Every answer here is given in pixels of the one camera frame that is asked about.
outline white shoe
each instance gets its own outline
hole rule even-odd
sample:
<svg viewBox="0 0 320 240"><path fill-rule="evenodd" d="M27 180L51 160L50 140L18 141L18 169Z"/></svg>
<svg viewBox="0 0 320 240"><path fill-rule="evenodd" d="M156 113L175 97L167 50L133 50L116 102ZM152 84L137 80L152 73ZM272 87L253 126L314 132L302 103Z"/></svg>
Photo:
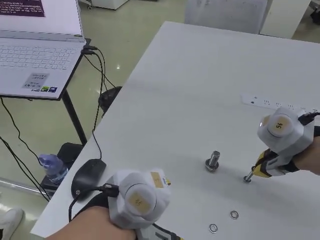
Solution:
<svg viewBox="0 0 320 240"><path fill-rule="evenodd" d="M4 216L0 217L0 231L3 230L0 240L10 240L23 216L24 211L22 209L13 208L7 211Z"/></svg>

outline laptop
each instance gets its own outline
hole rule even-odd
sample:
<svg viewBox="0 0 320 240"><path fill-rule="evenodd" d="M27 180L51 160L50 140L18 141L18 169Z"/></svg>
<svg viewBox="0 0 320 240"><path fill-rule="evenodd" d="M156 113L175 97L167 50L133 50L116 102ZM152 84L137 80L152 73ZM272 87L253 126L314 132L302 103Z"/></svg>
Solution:
<svg viewBox="0 0 320 240"><path fill-rule="evenodd" d="M59 99L85 44L77 0L0 0L0 96Z"/></svg>

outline bolt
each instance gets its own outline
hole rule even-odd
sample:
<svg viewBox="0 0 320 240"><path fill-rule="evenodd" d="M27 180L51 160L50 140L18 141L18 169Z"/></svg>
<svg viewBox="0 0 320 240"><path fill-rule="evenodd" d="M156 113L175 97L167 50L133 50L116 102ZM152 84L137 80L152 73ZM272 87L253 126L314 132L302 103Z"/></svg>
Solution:
<svg viewBox="0 0 320 240"><path fill-rule="evenodd" d="M254 175L254 171L251 171L247 176L243 177L243 181L248 184L251 183L251 178Z"/></svg>
<svg viewBox="0 0 320 240"><path fill-rule="evenodd" d="M219 167L220 152L214 151L211 157L205 161L205 167L209 172L214 172Z"/></svg>

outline white device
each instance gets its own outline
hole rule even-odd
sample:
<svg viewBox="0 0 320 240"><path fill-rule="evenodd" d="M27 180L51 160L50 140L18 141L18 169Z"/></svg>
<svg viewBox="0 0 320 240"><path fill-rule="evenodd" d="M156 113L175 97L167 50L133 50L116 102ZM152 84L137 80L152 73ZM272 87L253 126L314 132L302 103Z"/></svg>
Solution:
<svg viewBox="0 0 320 240"><path fill-rule="evenodd" d="M108 197L111 221L120 228L135 229L139 240L149 239L155 229L152 224L170 202L170 182L163 170L121 170L107 183L119 186L118 197Z"/></svg>
<svg viewBox="0 0 320 240"><path fill-rule="evenodd" d="M21 2L0 1L0 96L57 99L86 44L78 1Z"/></svg>
<svg viewBox="0 0 320 240"><path fill-rule="evenodd" d="M104 8L104 9L113 9L116 10L120 8L129 0L90 0L91 5L94 7Z"/></svg>
<svg viewBox="0 0 320 240"><path fill-rule="evenodd" d="M282 157L293 157L314 140L315 121L303 125L299 117L304 114L304 111L296 113L278 108L273 115L261 120L257 134L271 151Z"/></svg>

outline laptop keyboard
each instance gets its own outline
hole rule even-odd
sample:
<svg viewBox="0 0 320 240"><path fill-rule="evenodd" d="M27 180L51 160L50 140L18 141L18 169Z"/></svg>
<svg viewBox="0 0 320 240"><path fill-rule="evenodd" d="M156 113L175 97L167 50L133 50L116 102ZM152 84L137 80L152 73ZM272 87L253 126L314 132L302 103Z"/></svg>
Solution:
<svg viewBox="0 0 320 240"><path fill-rule="evenodd" d="M35 68L67 70L75 48L1 46L0 68Z"/></svg>

